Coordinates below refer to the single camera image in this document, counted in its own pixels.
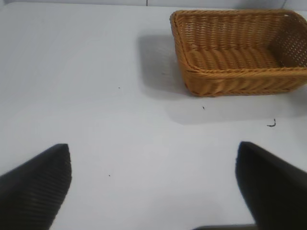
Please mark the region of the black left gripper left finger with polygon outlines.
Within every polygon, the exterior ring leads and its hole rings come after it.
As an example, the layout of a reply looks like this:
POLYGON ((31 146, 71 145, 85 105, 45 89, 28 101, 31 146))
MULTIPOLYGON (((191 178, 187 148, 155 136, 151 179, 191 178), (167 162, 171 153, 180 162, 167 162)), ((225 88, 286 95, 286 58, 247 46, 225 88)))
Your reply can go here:
POLYGON ((0 228, 50 229, 72 181, 67 144, 56 144, 0 177, 0 228))

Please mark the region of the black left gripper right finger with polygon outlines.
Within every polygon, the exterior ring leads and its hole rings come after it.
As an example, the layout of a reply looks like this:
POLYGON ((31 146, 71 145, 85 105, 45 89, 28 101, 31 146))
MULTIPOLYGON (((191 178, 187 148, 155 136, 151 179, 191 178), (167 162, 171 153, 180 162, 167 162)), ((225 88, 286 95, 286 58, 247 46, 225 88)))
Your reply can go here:
POLYGON ((307 228, 307 173, 269 151, 242 141, 236 180, 259 230, 307 228))

